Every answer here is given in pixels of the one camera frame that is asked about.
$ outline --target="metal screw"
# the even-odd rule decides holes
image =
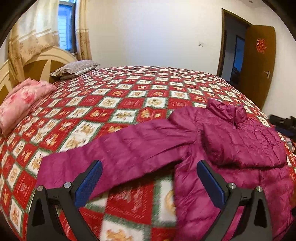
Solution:
[[[260,187],[260,186],[256,187],[256,189],[257,189],[258,192],[262,192],[263,191],[263,188]]]
[[[64,184],[64,188],[69,188],[71,185],[72,185],[72,184],[71,184],[70,182],[66,182],[66,183]]]
[[[43,190],[43,186],[42,186],[42,185],[40,185],[40,186],[37,187],[37,191],[40,192],[40,191],[42,191],[42,190]]]
[[[229,186],[231,189],[235,189],[235,188],[237,187],[234,183],[228,183],[228,186]]]

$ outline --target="wooden headboard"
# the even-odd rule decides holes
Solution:
[[[75,61],[77,61],[77,59],[74,56],[59,47],[54,46],[48,48],[25,63],[25,78],[27,79],[30,77],[35,80],[46,80],[53,83],[55,80],[50,76],[50,73],[65,64]],[[9,80],[7,60],[0,68],[0,104],[2,104],[5,97],[11,90],[12,86]]]

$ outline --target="sheer white curtain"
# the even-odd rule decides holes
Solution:
[[[24,63],[49,47],[59,46],[58,10],[59,0],[38,0],[10,31],[8,60],[13,86],[25,80]]]
[[[76,0],[75,30],[79,60],[91,59],[89,29],[86,22],[86,4],[87,0]]]

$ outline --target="brown wooden door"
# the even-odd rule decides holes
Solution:
[[[253,25],[246,31],[244,60],[238,90],[262,109],[276,56],[274,27]]]

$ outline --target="checkered bedspread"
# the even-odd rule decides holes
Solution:
[[[0,208],[25,240],[28,213],[43,156],[82,146],[131,124],[167,118],[184,106],[205,107],[208,98],[244,105],[250,118],[266,115],[223,79],[167,67],[96,69],[56,83],[57,91],[0,138]],[[295,159],[287,148],[291,178]],[[80,209],[101,241],[169,241],[175,233],[172,167],[116,187]],[[75,240],[63,212],[59,217]]]

